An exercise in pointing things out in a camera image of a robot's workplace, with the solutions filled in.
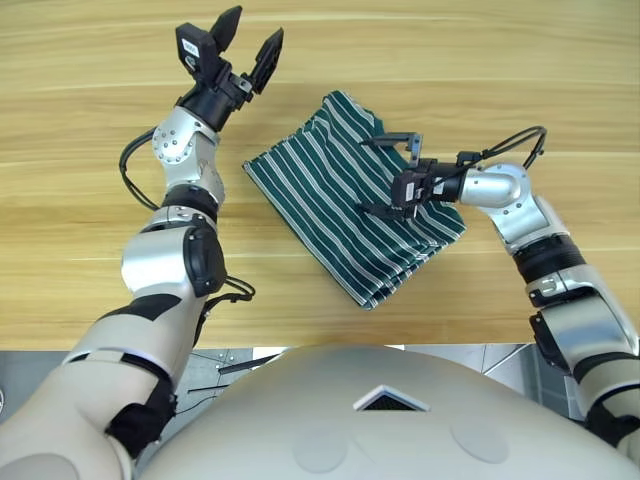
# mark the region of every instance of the white stripe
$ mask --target white stripe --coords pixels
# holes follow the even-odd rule
[[[331,103],[329,98],[325,99],[325,105],[327,105],[327,107],[329,108],[329,110],[331,111],[331,113],[333,114],[333,117],[341,124],[341,125],[347,125],[348,123],[346,122],[345,119],[343,119],[340,114],[337,112],[337,110],[333,107],[333,104]],[[345,130],[347,130],[347,132],[349,130],[351,130],[353,132],[353,130],[349,127],[348,129],[345,128]],[[351,137],[356,140],[359,141],[359,138],[357,135],[351,135]],[[370,169],[371,172],[376,175],[382,182],[385,182],[385,179],[381,178],[380,175],[377,174],[377,172],[373,169]],[[391,176],[390,179],[386,180],[387,183],[390,183],[393,179],[393,176]],[[421,210],[421,208],[418,208],[418,211],[421,213],[421,215],[423,216],[424,220],[429,223],[431,226],[433,226],[436,230],[441,231],[444,234],[447,234],[449,237],[453,237],[454,239],[458,238],[459,235],[457,232],[454,232],[453,230],[451,230],[449,227],[447,227],[446,225],[441,224],[440,222],[438,222],[437,220],[435,220],[434,218],[430,217],[425,210]]]
[[[304,136],[305,138],[307,138],[307,141],[309,141],[309,138],[307,137],[307,135],[304,135],[304,134],[303,134],[303,136]],[[305,152],[309,153],[309,151],[308,151],[308,150],[307,150],[307,149],[302,145],[302,143],[300,142],[300,140],[299,140],[298,138],[296,138],[296,139],[295,139],[295,141],[298,143],[298,145],[300,145],[300,148],[301,148],[301,149],[303,149]],[[316,154],[318,154],[318,151],[317,151],[316,147],[314,146],[314,143],[315,143],[315,142],[313,142],[313,143],[312,143],[311,141],[309,141],[309,144],[311,145],[311,148],[314,150],[314,152],[315,152]],[[314,166],[318,169],[318,171],[320,171],[319,167],[317,167],[317,166],[315,165],[315,162],[311,162],[311,163],[313,163],[313,164],[314,164]],[[352,199],[353,201],[360,203],[360,201],[359,201],[358,197],[355,195],[355,192],[353,192],[350,188],[348,188],[348,187],[347,187],[347,185],[342,181],[342,179],[340,178],[340,176],[339,176],[339,175],[337,175],[337,173],[336,173],[335,171],[334,171],[333,173],[334,173],[334,175],[332,175],[332,178],[333,178],[336,182],[338,182],[338,184],[339,184],[341,187],[343,187],[345,190],[347,190],[347,189],[348,189],[349,191],[351,191],[351,193],[353,194],[353,195],[351,195],[351,199]],[[333,187],[331,187],[331,186],[329,186],[329,188],[330,188],[330,189],[331,189],[331,191],[336,195],[336,197],[340,197],[340,198],[341,198],[341,197],[344,195],[344,193],[345,193],[345,192],[343,192],[343,191],[341,191],[341,192],[336,192],[336,191],[333,189]],[[364,226],[368,231],[370,231],[370,232],[371,232],[371,234],[372,234],[373,236],[375,236],[375,238],[377,238],[378,240],[380,240],[382,243],[385,243],[385,241],[384,241],[382,238],[380,238],[380,237],[379,237],[379,236],[374,232],[374,230],[373,230],[373,229],[369,228],[369,227],[368,227],[366,224],[364,224],[364,223],[363,223],[363,226]],[[382,223],[381,225],[377,225],[377,226],[378,226],[378,228],[380,228],[381,230],[383,230],[383,231],[384,231],[384,233],[386,233],[386,234],[387,234],[391,239],[393,239],[394,241],[396,241],[396,242],[400,245],[400,247],[401,247],[403,250],[406,250],[410,255],[419,255],[419,253],[420,253],[420,252],[418,252],[418,251],[417,251],[417,250],[415,250],[413,247],[411,247],[408,243],[406,243],[406,242],[405,242],[405,241],[404,241],[400,236],[398,236],[398,234],[397,234],[396,232],[394,232],[392,229],[390,229],[390,228],[389,228],[389,226],[388,226],[386,223]]]
[[[375,121],[375,117],[370,114],[369,112],[367,112],[359,103],[357,103],[352,97],[351,95],[349,95],[346,92],[342,92],[340,91],[339,93],[341,93],[351,104],[351,106],[358,112],[358,114],[360,114],[360,116],[362,118],[364,118],[367,123],[369,123],[369,125],[371,125],[371,128],[375,128],[376,126],[376,121]]]
[[[326,97],[326,98],[325,98],[325,104],[326,104],[326,105],[327,105],[327,106],[332,110],[332,112],[334,112],[334,117],[336,117],[339,121],[340,121],[340,119],[341,119],[341,118],[343,118],[343,117],[338,113],[338,111],[337,111],[337,110],[338,110],[338,108],[340,108],[340,110],[341,110],[341,111],[342,111],[342,110],[344,110],[344,111],[346,112],[346,114],[347,114],[347,115],[349,115],[348,110],[346,110],[344,107],[342,107],[342,106],[341,106],[340,104],[338,104],[337,102],[336,102],[335,107],[334,107],[334,105],[333,105],[333,103],[331,102],[331,99],[330,99],[329,97]],[[352,121],[357,122],[353,117],[351,117],[351,115],[349,115],[349,117],[352,119]],[[350,125],[349,125],[349,123],[347,122],[346,118],[344,119],[344,122],[340,122],[340,124],[341,124],[341,125],[347,125],[347,126],[348,126],[348,129],[347,129],[347,128],[345,128],[345,130],[347,130],[347,132],[350,132],[350,135],[351,135],[351,137],[352,137],[354,140],[356,140],[356,141],[361,141],[361,140],[362,140],[362,138],[361,138],[360,136],[358,136],[358,134],[357,134],[355,131],[353,131],[353,129],[350,127]],[[363,149],[363,150],[367,150],[367,151],[371,152],[371,149],[368,149],[368,148],[365,148],[365,149]],[[388,154],[387,154],[386,152],[384,152],[384,154],[385,154],[385,156],[386,156],[386,157],[391,161],[391,158],[388,156]],[[435,218],[430,217],[426,211],[420,211],[420,213],[421,213],[421,215],[425,218],[425,220],[427,220],[427,222],[428,222],[428,223],[430,223],[431,225],[433,225],[433,223],[436,223],[436,224],[438,224],[438,225],[441,225],[441,226],[442,226],[442,232],[443,232],[443,233],[446,233],[448,236],[453,237],[454,239],[460,238],[460,235],[459,235],[457,232],[455,232],[455,231],[451,230],[451,229],[450,229],[449,227],[447,227],[446,225],[441,224],[441,223],[440,223],[439,221],[437,221]]]
[[[297,178],[297,175],[296,175],[296,174],[293,172],[293,170],[289,167],[289,164],[287,163],[287,160],[292,160],[293,162],[295,162],[295,165],[296,165],[296,167],[298,168],[298,170],[300,170],[300,173],[303,173],[303,172],[302,172],[302,169],[303,169],[304,165],[302,164],[300,157],[298,157],[298,156],[295,154],[295,152],[293,152],[293,150],[291,149],[291,147],[289,146],[289,144],[281,145],[281,146],[280,146],[280,148],[281,148],[281,147],[284,147],[284,148],[288,151],[288,153],[289,153],[289,155],[290,155],[290,157],[291,157],[290,159],[285,158],[285,156],[284,156],[284,155],[282,155],[279,151],[277,151],[278,149],[272,149],[272,150],[269,152],[269,154],[268,154],[268,155],[270,156],[270,158],[271,158],[274,162],[277,162],[277,161],[276,161],[276,159],[274,158],[274,156],[277,154],[277,155],[278,155],[278,157],[280,157],[280,158],[281,158],[281,160],[282,160],[282,162],[281,162],[282,167],[283,167],[283,168],[284,168],[284,167],[286,167],[286,168],[289,170],[289,172],[291,173],[291,175],[292,175],[294,178]],[[322,192],[322,189],[318,186],[318,184],[315,182],[315,180],[314,180],[314,179],[313,179],[313,177],[311,176],[311,172],[309,172],[309,171],[308,171],[308,170],[306,170],[306,169],[305,169],[305,171],[306,171],[306,173],[307,173],[307,174],[305,175],[305,177],[307,177],[307,179],[308,179],[311,183],[313,183],[313,184],[315,185],[315,188],[316,188],[316,190],[318,191],[318,193],[320,193],[320,195],[324,195],[324,196],[326,197],[326,195]],[[283,182],[284,182],[284,181],[286,181],[286,182],[287,182],[287,184],[288,184],[289,186],[291,186],[291,188],[292,188],[292,189],[294,190],[294,192],[297,194],[298,190],[297,190],[297,189],[296,189],[296,188],[291,184],[291,182],[289,182],[289,180],[287,179],[287,177],[284,177],[284,176],[283,176],[283,177],[282,177],[282,179],[281,179],[281,181],[283,181]],[[313,205],[315,205],[315,207],[316,207],[316,211],[324,211],[324,210],[326,210],[323,206],[319,205],[319,204],[318,204],[318,202],[316,202],[316,200],[314,199],[313,195],[309,195],[309,200],[313,203]],[[340,211],[340,209],[338,208],[338,206],[337,206],[337,205],[335,205],[333,202],[331,202],[331,204],[332,204],[332,205],[333,205],[333,207],[334,207],[334,208],[333,208],[333,210],[338,211],[338,212]],[[345,237],[345,239],[346,239],[346,242],[345,242],[345,243],[347,243],[348,245],[350,245],[350,247],[351,247],[351,251],[358,252],[358,251],[360,250],[360,249],[359,249],[359,246],[355,245],[355,244],[353,243],[353,241],[352,241],[352,240],[350,240],[351,235],[349,235],[348,233],[346,233],[346,232],[345,232],[345,230],[344,230],[344,229],[342,229],[342,228],[340,227],[340,225],[338,225],[338,224],[337,224],[337,223],[336,223],[336,222],[335,222],[335,221],[330,217],[330,215],[328,215],[328,214],[325,214],[325,215],[327,216],[328,222],[330,222],[331,224],[333,224],[333,225],[336,227],[336,229],[337,229],[337,230],[339,230],[339,231],[344,235],[344,237]],[[318,218],[318,222],[320,222],[320,223],[318,224],[318,226],[321,226],[321,227],[323,227],[323,228],[325,227],[325,223],[322,223],[322,222],[321,222],[321,220],[320,220],[319,218]],[[359,231],[359,230],[355,227],[355,225],[353,225],[353,224],[351,224],[351,226],[350,226],[350,225],[344,225],[344,226],[345,226],[345,227],[349,227],[349,229],[350,229],[350,230],[351,230],[351,232],[353,232],[353,233],[356,233],[356,234],[359,234],[359,233],[360,233],[360,231]],[[385,261],[385,263],[387,263],[387,264],[388,264],[388,266],[389,266],[389,267],[391,267],[393,270],[402,271],[402,268],[401,268],[399,265],[397,265],[397,264],[395,264],[395,263],[391,262],[391,261],[390,261],[390,260],[388,260],[386,257],[382,256],[382,253],[381,253],[381,252],[379,252],[379,253],[380,253],[380,256],[382,257],[382,258],[379,258],[380,260]],[[363,257],[364,257],[365,262],[366,262],[367,264],[371,265],[371,267],[372,267],[373,269],[376,269],[376,270],[377,270],[381,275],[383,275],[383,276],[385,276],[385,277],[389,275],[389,273],[387,273],[387,272],[384,272],[384,271],[380,270],[380,268],[379,268],[379,267],[377,267],[377,266],[376,266],[376,265],[375,265],[375,264],[374,264],[374,263],[373,263],[369,258],[367,258],[367,256],[366,256],[366,255],[364,255]]]
[[[258,163],[256,165],[256,168],[260,168],[263,172],[265,176],[269,176],[269,174],[266,172],[266,170],[264,169],[264,167]],[[312,242],[309,237],[304,233],[304,231],[301,229],[301,227],[293,220],[293,218],[291,217],[291,215],[288,213],[288,211],[284,208],[284,206],[278,202],[276,200],[276,198],[270,193],[270,191],[266,188],[266,186],[264,185],[264,183],[262,183],[262,181],[258,178],[257,173],[254,173],[253,171],[251,171],[250,173],[251,178],[254,179],[254,181],[262,187],[263,192],[265,193],[265,195],[267,195],[267,197],[269,198],[269,200],[271,201],[271,203],[276,207],[276,209],[282,214],[282,216],[285,217],[285,219],[287,220],[287,222],[289,223],[289,225],[291,225],[291,227],[294,229],[294,231],[296,232],[296,234],[298,234],[301,238],[302,241],[305,243],[305,245],[307,246],[307,248],[309,248],[309,250],[311,250],[313,252],[313,254],[316,256],[316,258],[318,258],[318,260],[320,261],[320,263],[322,263],[331,273],[331,275],[338,281],[338,283],[340,285],[343,286],[343,288],[351,295],[352,298],[354,298],[359,304],[364,304],[367,302],[367,299],[362,297],[356,290],[354,290],[354,288],[351,286],[351,284],[348,282],[348,280],[346,280],[340,273],[338,273],[338,271],[334,268],[333,263],[330,262],[315,246],[316,243],[323,245],[324,247],[326,247],[326,244],[324,242],[322,242],[322,240],[320,240],[319,238],[317,238],[317,235],[314,234],[314,236],[316,236],[316,242]],[[277,187],[277,185],[273,185],[273,188],[275,190],[277,190],[280,194],[282,194],[282,191]],[[302,218],[302,221],[305,223],[306,227],[313,233],[313,229],[310,228],[309,224],[306,222],[306,220],[304,218]],[[366,290],[366,288],[364,288],[364,285],[362,285],[357,278],[353,279],[355,283],[358,283],[364,290]]]
[[[317,128],[317,130],[319,131],[319,133],[325,132],[325,133],[326,133],[326,138],[327,138],[327,140],[331,141],[331,143],[333,143],[333,144],[336,144],[336,142],[335,142],[334,140],[331,140],[331,138],[330,138],[330,137],[331,137],[331,133],[330,133],[330,132],[333,130],[333,129],[331,128],[331,124],[329,124],[329,123],[328,123],[326,120],[324,120],[323,118],[314,117],[314,118],[313,118],[313,121],[312,121],[312,125],[313,125],[314,123],[316,123],[316,122],[317,122],[319,125],[321,125],[321,126],[322,126],[322,127],[318,127],[318,128]],[[359,167],[359,165],[358,165],[358,163],[357,163],[357,162],[351,162],[351,163],[350,163],[350,165],[352,165],[356,170],[358,170],[358,171],[360,172],[359,178],[357,178],[357,179],[353,178],[351,175],[349,175],[349,174],[347,173],[347,176],[348,176],[348,177],[349,177],[349,178],[350,178],[354,183],[362,183],[362,182],[364,181],[364,183],[365,183],[365,184],[367,184],[367,185],[368,185],[372,190],[373,190],[373,189],[377,189],[377,187],[375,186],[375,184],[371,183],[371,179],[370,179],[370,178],[369,178],[369,176],[368,176],[368,175],[366,175],[366,174],[364,173],[364,171]],[[372,202],[372,201],[373,201],[373,199],[371,199],[371,198],[367,198],[367,200],[368,200],[369,202]],[[381,220],[381,219],[379,219],[379,218],[377,218],[377,217],[375,217],[375,216],[371,216],[371,218],[375,218],[377,222],[384,223],[384,220]],[[397,222],[397,225],[399,226],[399,228],[402,228],[402,229],[403,229],[403,231],[407,232],[408,234],[413,233],[414,235],[417,235],[417,236],[419,236],[419,237],[423,238],[423,239],[428,243],[428,245],[430,245],[430,246],[440,245],[440,244],[444,241],[444,239],[442,239],[442,240],[440,240],[440,241],[438,241],[438,240],[434,239],[434,238],[433,238],[433,237],[432,237],[428,232],[423,232],[423,231],[422,231],[421,229],[419,229],[417,226],[413,226],[413,228],[412,228],[412,224],[410,224],[410,223]]]
[[[274,173],[281,175],[278,177],[278,179],[287,187],[287,189],[289,190],[288,193],[297,200],[298,205],[301,206],[307,212],[308,216],[311,217],[311,219],[316,222],[315,226],[320,227],[322,231],[326,234],[326,236],[333,240],[335,246],[338,248],[338,250],[342,252],[342,255],[351,264],[351,266],[355,268],[358,272],[360,272],[363,277],[367,278],[371,283],[376,285],[377,288],[380,288],[381,286],[383,286],[382,281],[374,277],[373,275],[371,275],[366,268],[364,268],[355,258],[353,258],[351,253],[344,247],[344,245],[342,245],[340,240],[333,234],[333,232],[331,232],[328,228],[324,226],[324,224],[320,221],[320,219],[315,215],[313,210],[309,208],[309,206],[302,200],[302,198],[300,198],[300,195],[298,195],[298,193],[295,191],[293,186],[288,182],[288,180],[284,176],[284,173],[278,168],[276,162],[271,157],[271,154],[266,153],[264,154],[263,158],[267,161],[267,163],[269,163],[269,165],[271,165],[271,168],[273,169]]]
[[[296,153],[293,151],[291,146],[290,145],[285,145],[285,148],[289,152],[289,155],[291,155],[291,157],[294,158],[294,160],[297,160],[296,163],[297,163],[298,169],[305,175],[306,179],[313,185],[313,187],[316,189],[316,192],[325,200],[327,205],[329,205],[329,207],[332,208],[334,211],[340,212],[342,209],[340,207],[338,207],[338,205],[336,205],[333,200],[331,200],[331,198],[324,192],[324,190],[322,188],[320,188],[320,185],[318,185],[318,182],[316,182],[316,180],[315,180],[315,178],[313,178],[313,175],[311,174],[311,172],[307,169],[307,167],[305,166],[304,162],[300,159],[300,157],[298,157],[296,155]],[[333,190],[333,188],[331,188],[329,185],[327,185],[327,187],[336,196],[340,195],[335,190]],[[346,224],[347,227],[349,227],[351,229],[352,232],[355,232],[357,234],[361,234],[362,233],[361,229],[359,229],[356,225],[354,225],[353,222],[348,217],[343,216],[342,217],[342,221]],[[378,237],[375,234],[375,232],[373,232],[368,227],[365,227],[365,228],[367,228],[367,231],[371,234],[370,235],[371,237],[375,237],[378,240],[380,240],[382,243],[385,243],[384,241],[382,241],[382,239],[380,237]],[[391,259],[387,258],[387,256],[384,255],[378,249],[378,247],[376,247],[373,243],[371,243],[369,241],[369,239],[367,238],[366,235],[358,235],[358,237],[359,237],[360,241],[365,246],[369,247],[369,249],[371,249],[376,254],[376,258],[378,260],[386,263],[389,267],[393,268],[393,270],[396,272],[396,274],[399,274],[400,272],[402,272],[404,270],[400,265],[398,265],[397,263],[393,262]]]
[[[315,257],[320,261],[320,263],[322,263],[322,265],[325,266],[325,268],[327,270],[329,270],[329,272],[331,272],[331,275],[333,275],[333,278],[335,278],[338,283],[340,285],[342,285],[342,287],[349,293],[349,295],[351,295],[352,298],[354,298],[356,300],[356,302],[358,302],[358,304],[360,305],[365,305],[368,301],[367,299],[365,299],[364,297],[362,297],[357,291],[355,291],[353,289],[353,287],[351,286],[351,284],[349,282],[347,282],[333,267],[333,264],[327,260],[327,258],[324,257],[324,255],[316,248],[314,242],[312,242],[304,233],[304,231],[298,226],[298,224],[293,220],[293,218],[289,215],[289,213],[287,212],[287,210],[280,204],[280,202],[278,202],[276,200],[276,198],[271,194],[271,192],[269,191],[269,189],[264,185],[264,183],[262,183],[262,181],[260,180],[260,178],[258,178],[258,175],[253,171],[253,168],[257,168],[260,167],[263,171],[264,169],[262,168],[262,166],[260,165],[260,162],[257,163],[250,163],[247,166],[246,172],[249,174],[249,176],[253,179],[253,181],[260,187],[260,190],[262,190],[262,192],[267,196],[267,198],[269,199],[269,201],[273,204],[273,206],[276,207],[276,209],[278,210],[278,212],[280,212],[280,214],[287,220],[287,223],[289,225],[291,225],[291,227],[294,229],[294,231],[296,232],[297,235],[300,236],[300,238],[302,239],[302,241],[304,242],[304,244],[306,245],[306,247],[311,250],[313,252],[313,254],[315,255]]]

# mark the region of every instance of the gray floor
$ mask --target gray floor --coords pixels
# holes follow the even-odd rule
[[[408,351],[442,357],[481,373],[517,347],[518,345],[513,344],[400,346]],[[219,368],[266,356],[281,349],[195,350],[178,386],[178,414],[165,428],[162,442],[151,445],[141,455],[138,468],[144,468],[162,443],[197,417],[214,400],[212,397],[221,392],[210,387],[230,384],[246,374],[240,372],[221,376]],[[64,356],[64,352],[0,352],[0,389],[5,397],[4,408],[0,411],[0,423],[20,408]],[[562,416],[581,418],[574,398],[573,380],[547,366],[534,346],[526,347],[500,364],[488,376]]]

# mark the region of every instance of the green striped towel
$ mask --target green striped towel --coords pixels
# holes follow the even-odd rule
[[[356,207],[388,205],[393,176],[407,167],[393,148],[359,145],[382,133],[380,119],[335,91],[296,133],[244,164],[302,243],[366,310],[465,230],[447,203],[429,202],[404,222]]]

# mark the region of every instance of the wood grain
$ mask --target wood grain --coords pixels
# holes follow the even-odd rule
[[[483,216],[373,312],[360,310],[240,168],[344,89],[388,130],[451,159],[532,124],[550,131],[536,191],[640,318],[640,13],[628,0],[244,2],[238,71],[273,30],[271,85],[223,131],[219,230],[251,304],[221,305],[200,346],[524,342],[522,280]],[[173,29],[231,5],[184,0],[0,3],[0,349],[69,349],[128,302],[122,247],[148,218],[121,185],[120,149],[169,112],[189,77]],[[521,161],[522,153],[510,157]],[[148,149],[132,176],[155,198]]]

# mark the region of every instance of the black joint cover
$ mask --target black joint cover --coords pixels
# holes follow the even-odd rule
[[[551,335],[543,314],[538,312],[536,315],[531,316],[529,323],[533,329],[536,345],[538,345],[538,349],[540,349],[540,353],[546,362],[552,367],[560,369],[565,375],[571,375],[569,365],[562,356],[553,335]]]
[[[113,310],[98,320],[110,317],[112,315],[137,315],[138,317],[146,318],[147,320],[154,321],[160,315],[167,310],[175,307],[180,303],[180,298],[168,293],[157,293],[154,295],[146,295],[133,300],[129,305]]]
[[[162,201],[162,206],[173,205],[194,208],[207,215],[214,222],[218,219],[216,201],[204,188],[195,185],[182,184],[169,190]]]
[[[196,297],[215,293],[227,279],[216,232],[207,224],[192,227],[184,237],[185,268]]]
[[[131,458],[137,458],[175,416],[176,397],[171,384],[159,381],[146,404],[130,403],[111,420],[105,433],[116,438]]]

